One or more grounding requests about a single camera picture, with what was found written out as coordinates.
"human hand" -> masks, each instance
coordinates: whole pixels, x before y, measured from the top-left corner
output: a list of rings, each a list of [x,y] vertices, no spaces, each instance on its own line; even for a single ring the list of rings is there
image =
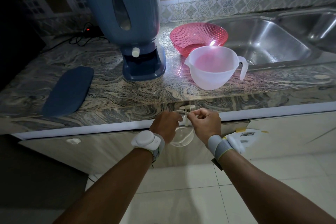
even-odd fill
[[[162,136],[165,144],[169,144],[175,136],[175,129],[179,126],[179,121],[183,121],[183,118],[177,112],[163,111],[155,117],[149,130]]]
[[[208,147],[209,137],[221,135],[221,118],[218,112],[200,108],[188,114],[196,136]]]

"white wrist device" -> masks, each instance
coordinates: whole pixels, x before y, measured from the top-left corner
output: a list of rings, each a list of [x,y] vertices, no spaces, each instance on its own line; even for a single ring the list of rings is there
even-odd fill
[[[160,152],[162,152],[165,141],[160,135],[154,134],[149,130],[144,130],[132,139],[131,145],[149,150],[153,154],[153,161],[155,161],[159,157]]]

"granite countertop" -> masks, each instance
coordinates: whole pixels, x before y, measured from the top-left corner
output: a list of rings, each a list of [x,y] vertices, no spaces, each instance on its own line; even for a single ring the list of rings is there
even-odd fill
[[[335,101],[336,63],[248,71],[244,81],[236,71],[219,89],[198,88],[169,39],[172,29],[183,23],[187,22],[161,24],[158,40],[166,51],[167,68],[150,81],[124,80],[122,55],[104,39],[85,47],[63,44],[38,56],[0,92],[0,133],[148,120],[187,104],[225,112]],[[77,66],[94,69],[80,109],[64,117],[42,117],[40,111],[58,79]]]

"jug handle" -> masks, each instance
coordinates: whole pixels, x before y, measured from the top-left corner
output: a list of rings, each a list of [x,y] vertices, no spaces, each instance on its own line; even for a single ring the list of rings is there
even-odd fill
[[[239,59],[239,62],[243,64],[243,68],[241,69],[240,77],[239,77],[239,79],[242,81],[244,80],[247,69],[249,68],[249,63],[247,63],[244,57],[238,56],[238,59]]]

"stainless steel sink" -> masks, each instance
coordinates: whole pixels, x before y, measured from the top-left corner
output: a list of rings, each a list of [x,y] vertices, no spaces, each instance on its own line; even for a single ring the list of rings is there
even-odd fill
[[[319,49],[336,53],[335,12],[283,15],[278,22],[286,30],[304,37]]]
[[[310,49],[272,21],[263,19],[217,21],[229,34],[225,47],[250,65],[307,58]]]
[[[245,57],[249,70],[336,62],[336,41],[332,40],[336,39],[336,10],[332,8],[238,15],[208,22],[228,32],[224,46]]]

